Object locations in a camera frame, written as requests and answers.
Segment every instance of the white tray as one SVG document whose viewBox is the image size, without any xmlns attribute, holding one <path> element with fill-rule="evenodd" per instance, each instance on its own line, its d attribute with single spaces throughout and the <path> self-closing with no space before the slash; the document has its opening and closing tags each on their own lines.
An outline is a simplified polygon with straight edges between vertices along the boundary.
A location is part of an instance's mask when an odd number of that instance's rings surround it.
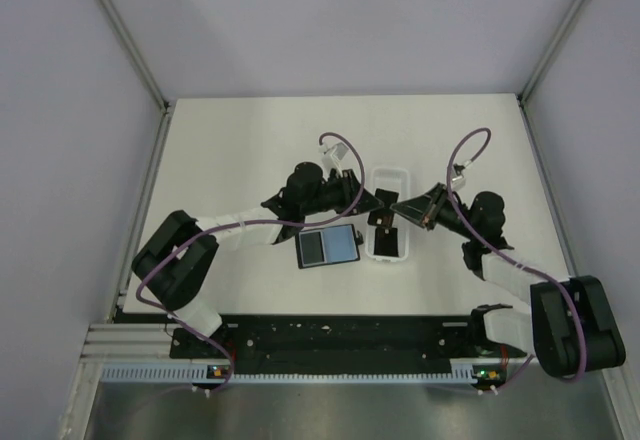
<svg viewBox="0 0 640 440">
<path fill-rule="evenodd" d="M 371 183 L 367 182 L 367 189 L 375 195 L 376 189 L 382 188 L 398 192 L 398 201 L 408 200 L 411 198 L 411 184 L 409 180 L 409 172 L 404 168 L 396 167 L 375 167 L 371 171 Z M 398 256 L 385 257 L 382 255 L 374 255 L 373 246 L 375 242 L 376 227 L 367 225 L 365 233 L 365 253 L 369 258 L 373 258 L 378 262 L 402 262 L 409 257 L 409 229 L 411 224 L 394 215 L 393 227 L 398 229 Z"/>
</svg>

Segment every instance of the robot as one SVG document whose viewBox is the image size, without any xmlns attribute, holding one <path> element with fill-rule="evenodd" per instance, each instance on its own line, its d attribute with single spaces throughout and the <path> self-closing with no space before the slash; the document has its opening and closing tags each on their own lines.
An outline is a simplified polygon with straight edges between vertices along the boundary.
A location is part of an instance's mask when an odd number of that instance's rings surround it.
<svg viewBox="0 0 640 440">
<path fill-rule="evenodd" d="M 322 143 L 325 136 L 342 141 L 328 147 Z M 145 303 L 171 312 L 202 336 L 210 337 L 222 319 L 198 294 L 216 255 L 279 244 L 305 226 L 328 223 L 304 223 L 307 216 L 316 213 L 333 210 L 347 217 L 383 208 L 383 202 L 364 188 L 353 170 L 342 168 L 341 160 L 351 150 L 360 164 L 360 178 L 364 178 L 362 161 L 351 144 L 337 134 L 323 137 L 321 163 L 327 178 L 322 167 L 304 162 L 295 167 L 285 186 L 258 208 L 215 218 L 193 218 L 181 210 L 171 213 L 132 264 L 133 272 L 143 280 L 138 292 L 146 286 L 160 302 Z M 553 377 L 574 375 L 577 380 L 584 372 L 622 365 L 624 343 L 601 282 L 591 276 L 566 279 L 560 282 L 563 293 L 554 279 L 544 281 L 546 274 L 526 267 L 523 257 L 503 236 L 502 197 L 480 192 L 469 207 L 460 201 L 455 190 L 464 185 L 468 162 L 453 164 L 455 153 L 446 185 L 438 183 L 418 197 L 392 205 L 391 210 L 418 228 L 429 231 L 440 225 L 463 237 L 462 257 L 467 268 L 480 280 L 498 285 L 530 305 L 531 313 L 503 304 L 479 306 L 471 312 L 470 341 L 506 344 L 535 355 Z"/>
</svg>

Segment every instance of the gray panel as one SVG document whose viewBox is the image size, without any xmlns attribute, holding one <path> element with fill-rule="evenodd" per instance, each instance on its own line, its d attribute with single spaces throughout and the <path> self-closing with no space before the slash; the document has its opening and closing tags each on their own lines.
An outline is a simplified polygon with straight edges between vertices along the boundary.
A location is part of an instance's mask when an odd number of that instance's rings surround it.
<svg viewBox="0 0 640 440">
<path fill-rule="evenodd" d="M 159 113 L 94 0 L 0 0 L 0 431 L 52 438 Z"/>
<path fill-rule="evenodd" d="M 592 0 L 529 105 L 578 269 L 640 369 L 640 0 Z"/>
<path fill-rule="evenodd" d="M 102 385 L 86 440 L 621 438 L 601 376 L 567 386 L 531 368 L 511 390 L 477 397 L 407 386 L 243 386 L 206 400 L 167 386 Z"/>
<path fill-rule="evenodd" d="M 169 97 L 522 89 L 571 0 L 114 0 Z"/>
</svg>

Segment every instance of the table top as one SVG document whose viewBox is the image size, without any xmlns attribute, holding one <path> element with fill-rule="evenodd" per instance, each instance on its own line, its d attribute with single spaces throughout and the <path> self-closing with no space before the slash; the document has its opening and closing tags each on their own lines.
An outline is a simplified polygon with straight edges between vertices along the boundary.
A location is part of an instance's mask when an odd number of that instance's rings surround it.
<svg viewBox="0 0 640 440">
<path fill-rule="evenodd" d="M 491 128 L 493 138 L 467 173 L 460 192 L 463 201 L 470 204 L 483 190 L 500 194 L 506 203 L 509 244 L 547 272 L 566 276 L 533 152 L 511 94 L 179 100 L 141 245 L 174 210 L 197 218 L 259 206 L 284 186 L 296 164 L 320 162 L 317 144 L 323 132 L 349 139 L 366 173 L 379 165 L 407 169 L 416 196 L 444 181 L 451 151 L 480 126 Z M 472 139 L 459 160 L 469 158 L 481 142 L 482 136 Z M 357 171 L 351 155 L 343 166 Z M 333 212 L 308 220 L 331 216 Z M 366 215 L 339 223 L 354 223 L 364 232 Z M 466 314 L 492 303 L 526 308 L 466 269 L 463 239 L 454 233 L 442 227 L 431 232 L 412 228 L 410 243 L 405 262 L 382 264 L 361 251 L 359 262 L 306 270 L 298 269 L 292 240 L 220 253 L 201 294 L 220 313 L 445 315 Z M 125 312 L 155 310 L 135 299 L 139 284 L 132 276 Z M 145 295 L 152 298 L 149 291 Z"/>
</svg>

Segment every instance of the gray wall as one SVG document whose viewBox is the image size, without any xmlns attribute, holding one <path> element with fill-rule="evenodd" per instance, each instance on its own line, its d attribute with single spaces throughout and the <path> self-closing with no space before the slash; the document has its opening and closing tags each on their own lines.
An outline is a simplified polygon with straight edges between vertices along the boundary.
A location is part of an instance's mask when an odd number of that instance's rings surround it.
<svg viewBox="0 0 640 440">
<path fill-rule="evenodd" d="M 582 272 L 640 369 L 640 0 L 592 0 L 530 106 Z"/>
<path fill-rule="evenodd" d="M 519 91 L 571 0 L 115 0 L 170 97 Z"/>
<path fill-rule="evenodd" d="M 53 438 L 159 114 L 94 0 L 0 0 L 0 435 Z"/>
</svg>

